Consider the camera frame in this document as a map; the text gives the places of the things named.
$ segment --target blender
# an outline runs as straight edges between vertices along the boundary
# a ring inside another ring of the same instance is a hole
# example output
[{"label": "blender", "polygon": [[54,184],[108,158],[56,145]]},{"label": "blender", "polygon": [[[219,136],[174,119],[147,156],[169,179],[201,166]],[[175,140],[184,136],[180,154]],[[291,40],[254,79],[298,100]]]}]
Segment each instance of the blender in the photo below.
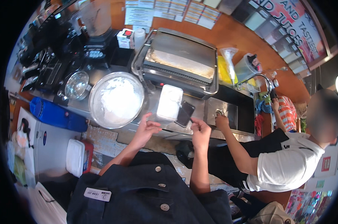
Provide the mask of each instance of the blender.
[{"label": "blender", "polygon": [[82,32],[78,19],[85,25],[88,34],[88,41],[84,45],[84,57],[109,68],[108,64],[114,49],[118,47],[117,39],[113,38],[118,30],[112,29],[110,2],[96,0],[81,5],[80,11],[71,18],[71,24],[79,36]]}]

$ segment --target faucet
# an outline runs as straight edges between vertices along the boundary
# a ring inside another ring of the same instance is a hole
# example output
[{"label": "faucet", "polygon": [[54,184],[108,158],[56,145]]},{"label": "faucet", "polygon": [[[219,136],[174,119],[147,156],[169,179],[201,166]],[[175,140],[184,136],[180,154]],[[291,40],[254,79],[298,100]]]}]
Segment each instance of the faucet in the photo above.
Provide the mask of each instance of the faucet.
[{"label": "faucet", "polygon": [[264,76],[263,74],[260,74],[260,73],[258,73],[258,74],[253,74],[250,78],[248,78],[248,79],[246,79],[246,80],[243,80],[243,81],[237,83],[237,84],[236,84],[236,88],[238,88],[239,85],[241,85],[241,84],[243,84],[243,83],[246,83],[249,79],[254,78],[255,76],[262,76],[263,78],[265,78],[266,82],[269,84],[269,85],[268,85],[268,86],[269,86],[269,91],[268,91],[265,95],[263,95],[264,98],[268,97],[268,96],[270,95],[271,91],[272,91],[272,84],[271,84],[269,78],[267,78],[266,76]]}]

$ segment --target white refrigerator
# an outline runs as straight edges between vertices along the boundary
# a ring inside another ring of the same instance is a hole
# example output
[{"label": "white refrigerator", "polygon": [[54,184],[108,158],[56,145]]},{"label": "white refrigerator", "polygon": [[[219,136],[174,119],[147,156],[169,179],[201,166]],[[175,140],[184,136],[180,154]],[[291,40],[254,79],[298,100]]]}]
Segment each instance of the white refrigerator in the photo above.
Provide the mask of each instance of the white refrigerator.
[{"label": "white refrigerator", "polygon": [[66,174],[66,155],[69,139],[80,140],[81,132],[54,127],[42,123],[31,112],[21,107],[17,128],[25,118],[30,128],[29,144],[25,152],[25,176],[27,185],[35,187],[36,183],[56,180]]}]

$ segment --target hand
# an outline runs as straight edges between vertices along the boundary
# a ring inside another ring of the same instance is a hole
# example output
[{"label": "hand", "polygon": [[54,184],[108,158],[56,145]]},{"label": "hand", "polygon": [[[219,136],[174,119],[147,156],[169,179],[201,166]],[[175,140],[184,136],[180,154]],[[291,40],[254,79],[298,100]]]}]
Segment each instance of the hand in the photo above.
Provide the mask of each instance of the hand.
[{"label": "hand", "polygon": [[273,111],[279,111],[279,101],[277,98],[272,99],[271,107]]},{"label": "hand", "polygon": [[229,119],[225,115],[218,114],[215,118],[215,126],[220,129],[220,131],[224,131],[230,128]]},{"label": "hand", "polygon": [[195,153],[208,154],[209,140],[211,135],[211,128],[203,121],[197,118],[192,118],[193,124],[193,145]]},{"label": "hand", "polygon": [[136,150],[143,148],[154,133],[158,133],[162,130],[162,128],[159,128],[160,124],[158,122],[153,122],[151,120],[147,121],[147,118],[151,115],[152,113],[149,112],[142,116],[137,132],[135,133],[133,140],[129,143],[129,145]]}]

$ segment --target name tag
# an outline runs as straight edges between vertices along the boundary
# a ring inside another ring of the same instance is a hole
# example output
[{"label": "name tag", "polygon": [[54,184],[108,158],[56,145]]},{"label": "name tag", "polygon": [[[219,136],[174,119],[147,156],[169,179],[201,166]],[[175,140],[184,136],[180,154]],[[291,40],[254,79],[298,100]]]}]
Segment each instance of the name tag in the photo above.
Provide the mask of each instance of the name tag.
[{"label": "name tag", "polygon": [[85,197],[93,198],[100,201],[109,201],[111,195],[111,191],[98,190],[90,187],[87,187],[84,192]]}]

